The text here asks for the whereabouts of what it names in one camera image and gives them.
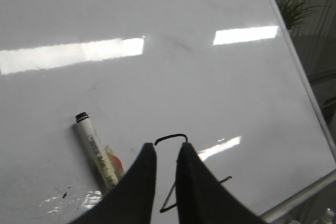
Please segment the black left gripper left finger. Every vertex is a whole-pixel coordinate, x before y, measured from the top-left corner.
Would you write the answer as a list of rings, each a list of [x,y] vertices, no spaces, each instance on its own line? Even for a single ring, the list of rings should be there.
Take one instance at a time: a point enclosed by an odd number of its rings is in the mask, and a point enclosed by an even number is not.
[[[145,143],[117,185],[97,205],[71,223],[150,223],[156,170],[154,146]]]

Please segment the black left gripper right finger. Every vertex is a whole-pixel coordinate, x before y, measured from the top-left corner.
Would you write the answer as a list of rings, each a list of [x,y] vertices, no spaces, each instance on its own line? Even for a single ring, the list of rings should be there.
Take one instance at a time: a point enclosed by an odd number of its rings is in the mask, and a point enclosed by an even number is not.
[[[176,165],[179,223],[265,223],[213,176],[190,143],[183,143]]]

